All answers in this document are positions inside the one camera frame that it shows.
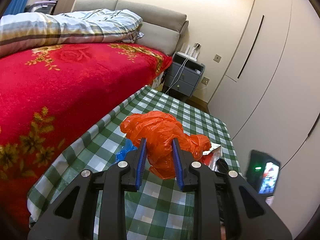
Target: beige headboard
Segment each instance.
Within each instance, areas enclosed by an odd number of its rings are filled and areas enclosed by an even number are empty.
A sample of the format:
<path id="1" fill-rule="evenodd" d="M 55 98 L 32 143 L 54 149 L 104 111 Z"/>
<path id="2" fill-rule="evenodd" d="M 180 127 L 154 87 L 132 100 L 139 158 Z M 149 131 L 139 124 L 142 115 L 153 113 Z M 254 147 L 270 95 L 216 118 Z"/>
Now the beige headboard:
<path id="1" fill-rule="evenodd" d="M 183 13 L 158 6 L 124 0 L 88 0 L 75 2 L 73 11 L 106 8 L 111 11 L 128 9 L 143 19 L 140 31 L 144 34 L 136 43 L 172 55 L 180 50 L 189 25 Z"/>

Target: gray nightstand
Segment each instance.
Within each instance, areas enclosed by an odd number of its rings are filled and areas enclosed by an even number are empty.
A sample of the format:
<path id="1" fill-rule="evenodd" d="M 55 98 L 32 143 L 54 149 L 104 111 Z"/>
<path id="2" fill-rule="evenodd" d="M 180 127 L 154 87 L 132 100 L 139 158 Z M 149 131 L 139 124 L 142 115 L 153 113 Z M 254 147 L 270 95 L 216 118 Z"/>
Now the gray nightstand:
<path id="1" fill-rule="evenodd" d="M 177 52 L 173 54 L 172 64 L 169 67 L 167 76 L 165 77 L 162 92 L 165 93 L 168 90 L 170 84 L 173 81 L 174 76 L 179 71 L 179 68 L 181 67 L 185 59 L 185 56 L 177 54 Z M 173 83 L 177 81 L 177 78 L 179 77 L 182 70 L 179 80 L 169 90 L 169 95 L 182 101 L 185 101 L 187 98 L 191 97 L 194 91 L 196 90 L 196 87 L 202 77 L 204 69 L 205 65 L 189 59 L 186 62 L 183 70 L 181 68 L 179 73 L 177 74 L 177 77 L 174 79 Z"/>

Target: cable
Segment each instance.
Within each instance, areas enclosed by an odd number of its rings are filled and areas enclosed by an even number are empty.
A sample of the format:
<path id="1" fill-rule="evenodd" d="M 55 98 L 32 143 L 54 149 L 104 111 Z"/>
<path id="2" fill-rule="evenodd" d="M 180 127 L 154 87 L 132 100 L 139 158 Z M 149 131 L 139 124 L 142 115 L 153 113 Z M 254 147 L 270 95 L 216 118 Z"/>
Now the cable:
<path id="1" fill-rule="evenodd" d="M 169 88 L 168 88 L 168 90 L 166 91 L 166 93 L 169 91 L 169 89 L 170 88 L 172 88 L 173 87 L 173 85 L 175 84 L 175 83 L 177 83 L 178 82 L 178 80 L 179 80 L 179 78 L 180 78 L 180 76 L 181 76 L 181 73 L 182 73 L 182 71 L 183 71 L 183 69 L 184 69 L 184 66 L 185 66 L 185 64 L 186 64 L 186 62 L 188 61 L 188 59 L 190 58 L 190 56 L 189 57 L 187 57 L 186 59 L 185 59 L 185 61 L 182 63 L 182 65 L 180 66 L 180 68 L 178 69 L 178 71 L 177 71 L 177 73 L 176 73 L 176 75 L 174 76 L 174 78 L 173 78 L 173 80 L 172 80 L 172 82 L 171 82 L 171 84 L 170 84 L 170 86 L 169 86 Z M 176 78 L 176 76 L 178 75 L 178 73 L 179 73 L 179 71 L 180 71 L 180 69 L 182 68 L 182 70 L 181 70 L 181 73 L 180 73 L 180 75 L 179 75 L 179 77 L 178 77 L 178 79 L 177 79 L 177 81 L 174 83 L 174 84 L 172 84 L 173 82 L 174 82 L 174 79 Z"/>
<path id="2" fill-rule="evenodd" d="M 201 88 L 201 89 L 197 88 L 196 90 L 203 90 L 203 89 L 206 89 L 207 87 L 208 87 L 208 82 L 205 81 L 205 87 L 204 87 L 204 88 Z"/>
<path id="3" fill-rule="evenodd" d="M 172 80 L 172 82 L 171 82 L 171 84 L 170 84 L 170 86 L 169 86 L 169 88 L 168 88 L 168 90 L 166 91 L 165 94 L 167 94 L 168 91 L 175 85 L 175 83 L 178 82 L 178 80 L 179 80 L 179 78 L 180 78 L 180 76 L 181 76 L 181 74 L 182 74 L 182 72 L 183 72 L 183 69 L 184 69 L 184 67 L 185 67 L 185 65 L 186 65 L 186 62 L 191 58 L 193 52 L 195 51 L 195 49 L 196 49 L 197 47 L 198 47 L 198 45 L 196 45 L 195 47 L 192 48 L 190 55 L 186 58 L 186 60 L 185 60 L 185 61 L 182 63 L 182 65 L 180 66 L 178 72 L 177 72 L 176 75 L 174 76 L 174 78 L 173 78 L 173 80 Z M 181 68 L 182 68 L 182 70 L 181 70 L 181 72 L 180 72 L 180 75 L 179 75 L 179 77 L 177 78 L 176 82 L 174 82 L 174 79 L 175 79 L 176 76 L 178 75 L 178 73 L 179 73 L 179 71 L 180 71 Z"/>

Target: table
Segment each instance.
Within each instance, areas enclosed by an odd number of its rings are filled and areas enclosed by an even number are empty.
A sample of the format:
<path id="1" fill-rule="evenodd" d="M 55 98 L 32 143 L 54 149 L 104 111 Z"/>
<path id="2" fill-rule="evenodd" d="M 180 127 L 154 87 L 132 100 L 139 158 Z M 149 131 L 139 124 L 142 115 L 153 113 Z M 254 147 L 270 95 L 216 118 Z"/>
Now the table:
<path id="1" fill-rule="evenodd" d="M 120 123 L 133 113 L 159 110 L 170 113 L 183 125 L 187 134 L 204 134 L 213 143 L 221 144 L 223 157 L 233 170 L 240 172 L 230 136 L 220 120 L 186 103 L 143 87 L 93 125 L 51 164 L 30 189 L 28 209 L 32 226 L 48 205 L 83 169 L 93 172 L 108 169 L 116 153 L 124 145 L 125 134 Z M 125 193 L 127 238 L 131 239 L 190 239 L 193 228 L 194 194 L 179 191 L 175 179 L 161 180 L 148 171 L 138 192 Z M 102 193 L 98 198 L 94 239 L 98 239 Z"/>

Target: wardrobe handle slot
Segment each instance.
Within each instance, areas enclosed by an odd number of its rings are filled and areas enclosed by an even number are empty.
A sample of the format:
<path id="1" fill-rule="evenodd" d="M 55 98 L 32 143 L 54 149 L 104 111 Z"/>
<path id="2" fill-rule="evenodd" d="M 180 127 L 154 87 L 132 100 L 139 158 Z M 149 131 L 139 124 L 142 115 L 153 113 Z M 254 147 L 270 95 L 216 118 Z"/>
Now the wardrobe handle slot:
<path id="1" fill-rule="evenodd" d="M 320 119 L 320 113 L 319 113 L 319 115 L 318 115 L 318 117 L 317 117 L 317 119 L 316 119 L 315 123 L 313 124 L 313 126 L 312 126 L 312 128 L 311 128 L 310 132 L 308 133 L 308 137 L 311 135 L 311 133 L 312 133 L 312 132 L 313 132 L 313 130 L 315 129 L 315 127 L 316 127 L 316 125 L 317 125 L 317 123 L 318 123 L 319 119 Z"/>
<path id="2" fill-rule="evenodd" d="M 255 43 L 256 43 L 256 41 L 257 41 L 257 38 L 258 38 L 258 35 L 259 35 L 259 32 L 260 32 L 261 26 L 262 26 L 263 19 L 264 19 L 264 15 L 262 15 L 262 19 L 261 19 L 261 22 L 260 22 L 260 26 L 259 26 L 259 29 L 258 29 L 256 38 L 254 39 L 254 42 L 253 42 L 252 47 L 251 47 L 251 49 L 250 49 L 249 55 L 248 55 L 247 59 L 245 60 L 244 65 L 243 65 L 243 67 L 242 67 L 242 69 L 241 69 L 241 71 L 240 71 L 240 73 L 239 73 L 239 75 L 238 75 L 237 78 L 240 77 L 240 75 L 241 75 L 241 73 L 242 73 L 245 65 L 247 64 L 247 61 L 248 61 L 248 59 L 249 59 L 249 57 L 250 57 L 250 54 L 251 54 L 251 52 L 252 52 L 252 50 L 253 50 L 253 47 L 254 47 L 254 45 L 255 45 Z"/>

